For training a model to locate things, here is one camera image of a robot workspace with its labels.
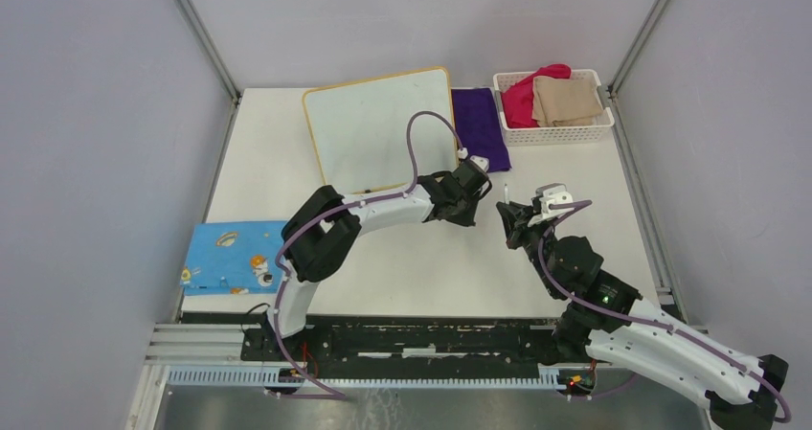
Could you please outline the yellow framed whiteboard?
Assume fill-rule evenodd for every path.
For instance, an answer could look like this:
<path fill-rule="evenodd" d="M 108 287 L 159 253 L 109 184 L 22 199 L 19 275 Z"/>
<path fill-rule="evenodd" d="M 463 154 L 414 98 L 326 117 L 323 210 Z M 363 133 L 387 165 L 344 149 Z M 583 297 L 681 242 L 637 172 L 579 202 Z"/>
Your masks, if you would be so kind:
<path fill-rule="evenodd" d="M 405 186 L 413 165 L 422 173 L 457 165 L 443 67 L 312 88 L 302 104 L 322 180 L 338 192 Z"/>

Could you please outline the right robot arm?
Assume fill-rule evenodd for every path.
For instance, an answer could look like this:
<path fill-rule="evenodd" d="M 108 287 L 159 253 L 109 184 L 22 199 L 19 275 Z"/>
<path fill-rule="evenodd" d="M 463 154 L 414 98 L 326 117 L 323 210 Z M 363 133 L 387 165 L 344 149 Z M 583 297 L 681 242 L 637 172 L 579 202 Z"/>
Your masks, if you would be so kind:
<path fill-rule="evenodd" d="M 499 202 L 506 244 L 524 251 L 550 295 L 567 302 L 553 332 L 566 361 L 587 356 L 652 380 L 704 409 L 720 429 L 770 429 L 792 419 L 781 389 L 788 373 L 773 354 L 726 347 L 603 270 L 585 237 L 557 238 L 556 226 L 589 201 L 544 206 Z"/>

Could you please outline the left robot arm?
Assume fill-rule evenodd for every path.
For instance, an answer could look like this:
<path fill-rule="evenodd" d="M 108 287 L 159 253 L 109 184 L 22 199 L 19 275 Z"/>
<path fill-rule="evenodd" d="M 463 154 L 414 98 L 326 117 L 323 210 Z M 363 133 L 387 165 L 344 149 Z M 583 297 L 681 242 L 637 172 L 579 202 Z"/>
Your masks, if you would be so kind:
<path fill-rule="evenodd" d="M 342 195 L 330 185 L 319 188 L 282 228 L 275 257 L 282 282 L 268 311 L 266 350 L 282 361 L 299 352 L 299 332 L 319 283 L 340 269 L 363 235 L 431 221 L 474 226 L 478 204 L 492 187 L 488 167 L 486 158 L 471 156 L 452 171 L 421 175 L 404 190 Z"/>

